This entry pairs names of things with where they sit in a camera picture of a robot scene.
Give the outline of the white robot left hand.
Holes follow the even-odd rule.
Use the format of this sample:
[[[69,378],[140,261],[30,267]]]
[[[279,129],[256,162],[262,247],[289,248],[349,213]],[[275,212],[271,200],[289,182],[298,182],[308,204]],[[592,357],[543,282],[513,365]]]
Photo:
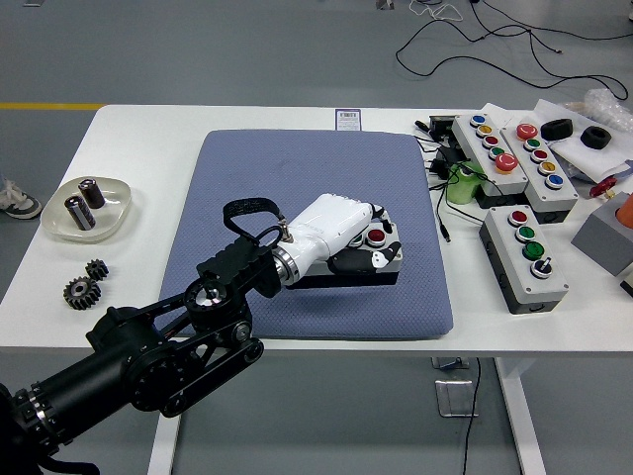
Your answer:
[[[397,226],[378,205],[322,194],[285,232],[274,255],[287,284],[308,276],[398,273],[402,266]]]

